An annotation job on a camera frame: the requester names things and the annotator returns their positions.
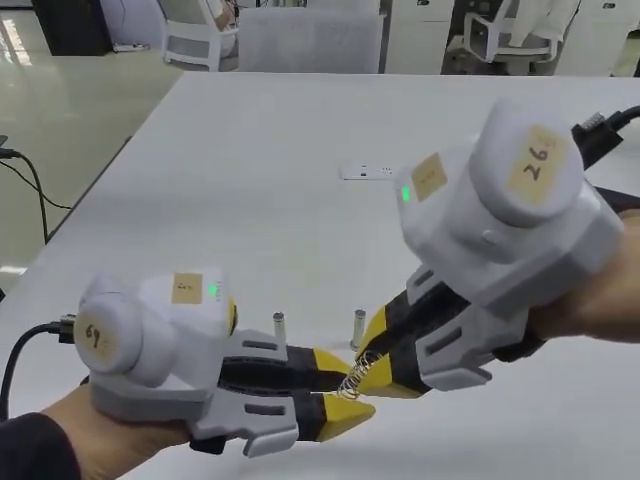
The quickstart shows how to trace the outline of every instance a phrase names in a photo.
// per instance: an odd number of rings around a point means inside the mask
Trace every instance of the hand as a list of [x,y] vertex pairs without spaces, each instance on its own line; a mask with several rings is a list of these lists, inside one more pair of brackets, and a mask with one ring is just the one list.
[[609,265],[574,292],[531,312],[538,336],[640,343],[640,210],[620,217],[626,231]]
[[182,422],[130,424],[99,413],[91,406],[88,385],[42,413],[67,434],[83,480],[119,478],[160,450],[189,440]]

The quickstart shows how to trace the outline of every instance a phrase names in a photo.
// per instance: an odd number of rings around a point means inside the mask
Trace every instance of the green led light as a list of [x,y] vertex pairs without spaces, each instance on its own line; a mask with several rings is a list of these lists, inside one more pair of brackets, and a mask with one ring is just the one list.
[[411,192],[409,191],[409,187],[408,186],[404,186],[402,187],[402,201],[404,203],[407,203],[411,200]]

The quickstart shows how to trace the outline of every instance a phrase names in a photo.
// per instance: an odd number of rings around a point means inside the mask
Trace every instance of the coil spring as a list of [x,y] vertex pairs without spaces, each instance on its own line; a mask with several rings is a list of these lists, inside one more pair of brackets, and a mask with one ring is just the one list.
[[365,351],[357,360],[349,374],[340,384],[338,388],[338,395],[347,398],[349,400],[356,400],[360,396],[358,388],[364,380],[374,363],[382,358],[382,355],[372,352],[370,350]]

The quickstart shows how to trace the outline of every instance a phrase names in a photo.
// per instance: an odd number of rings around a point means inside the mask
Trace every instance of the number label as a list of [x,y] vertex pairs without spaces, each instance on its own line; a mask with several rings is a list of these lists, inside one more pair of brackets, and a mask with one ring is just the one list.
[[419,202],[426,200],[444,187],[448,179],[440,161],[440,155],[434,153],[418,165],[411,173],[411,181]]
[[84,350],[102,363],[108,363],[117,347],[112,335],[98,318],[81,313],[73,326],[73,338]]
[[203,278],[200,273],[176,273],[173,275],[171,303],[174,305],[200,305],[202,303]]
[[85,335],[93,341],[93,348],[98,348],[98,344],[100,343],[100,330],[93,325],[89,325],[85,330]]
[[531,205],[543,204],[567,155],[567,141],[546,127],[534,125],[524,142],[507,188]]

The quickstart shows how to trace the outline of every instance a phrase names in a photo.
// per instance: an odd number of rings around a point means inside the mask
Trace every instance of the white chair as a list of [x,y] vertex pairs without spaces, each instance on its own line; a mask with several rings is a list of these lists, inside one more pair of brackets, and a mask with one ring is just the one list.
[[205,65],[220,70],[220,59],[231,51],[238,29],[219,31],[209,2],[219,0],[157,0],[166,20],[162,55],[165,62]]
[[486,63],[521,60],[551,62],[558,54],[558,40],[526,36],[521,46],[510,46],[511,33],[516,22],[518,2],[534,0],[503,0],[493,20],[467,13],[464,19],[464,49]]
[[307,0],[307,8],[378,13],[380,11],[380,0]]
[[242,10],[240,22],[240,71],[378,73],[383,17],[377,12],[251,8]]

